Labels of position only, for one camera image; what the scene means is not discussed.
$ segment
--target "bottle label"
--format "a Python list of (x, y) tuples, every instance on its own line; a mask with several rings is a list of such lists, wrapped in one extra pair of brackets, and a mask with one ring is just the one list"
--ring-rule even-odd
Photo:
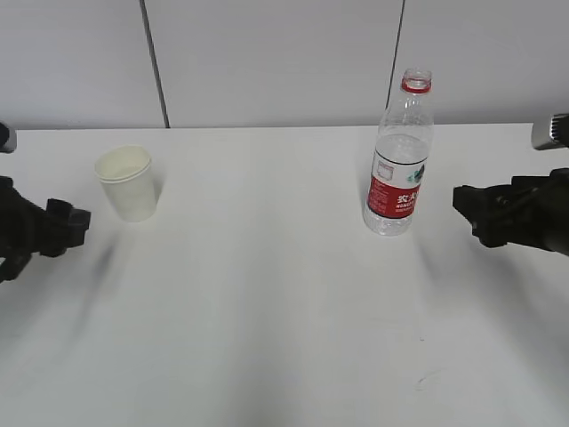
[(372, 184), (367, 197), (369, 208), (380, 216), (402, 219), (413, 213), (421, 180), (425, 173), (424, 158), (420, 162), (400, 164), (373, 156)]

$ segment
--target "white table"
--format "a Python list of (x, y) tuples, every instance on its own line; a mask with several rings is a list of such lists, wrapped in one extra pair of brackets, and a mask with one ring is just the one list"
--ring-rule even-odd
[[(530, 125), (438, 126), (412, 230), (361, 219), (375, 128), (20, 132), (0, 174), (92, 211), (0, 286), (3, 427), (566, 426), (569, 259), (483, 248), (453, 186), (569, 165)], [(158, 211), (93, 176), (137, 143)]]

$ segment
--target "wall seam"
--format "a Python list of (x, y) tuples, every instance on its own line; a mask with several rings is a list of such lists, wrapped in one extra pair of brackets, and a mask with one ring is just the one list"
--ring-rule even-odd
[(148, 54), (150, 56), (150, 61), (152, 62), (152, 71), (154, 72), (156, 90), (158, 91), (158, 99), (160, 101), (160, 110), (162, 111), (162, 119), (164, 120), (164, 127), (166, 129), (170, 129), (170, 119), (168, 118), (168, 109), (166, 107), (166, 100), (164, 98), (164, 90), (162, 89), (162, 79), (160, 78), (160, 70), (158, 69), (158, 61), (156, 60), (154, 40), (152, 39), (152, 32), (150, 31), (150, 20), (148, 19), (146, 1), (139, 0), (139, 3), (140, 12), (142, 14), (142, 22), (144, 24), (144, 32), (146, 33), (146, 41), (148, 44)]
[(385, 108), (389, 105), (391, 99), (391, 87), (393, 86), (393, 77), (395, 75), (395, 67), (397, 64), (397, 55), (399, 54), (399, 41), (401, 40), (401, 27), (403, 27), (403, 15), (405, 13), (405, 3), (407, 0), (401, 0), (401, 14), (399, 15), (399, 27), (397, 28), (397, 38), (395, 41), (395, 50), (393, 52), (393, 63), (391, 64), (391, 76), (389, 77), (388, 98), (385, 102)]

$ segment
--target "white paper cup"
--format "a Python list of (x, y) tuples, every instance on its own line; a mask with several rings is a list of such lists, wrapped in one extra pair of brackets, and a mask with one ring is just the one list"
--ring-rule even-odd
[(127, 222), (144, 221), (156, 211), (151, 163), (149, 153), (136, 145), (113, 149), (95, 163), (108, 200)]

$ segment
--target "plastic water bottle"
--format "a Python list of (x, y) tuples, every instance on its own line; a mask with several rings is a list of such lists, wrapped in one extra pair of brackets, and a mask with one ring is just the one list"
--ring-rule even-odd
[(381, 118), (364, 221), (383, 236), (411, 225), (433, 139), (430, 89), (430, 71), (409, 68)]

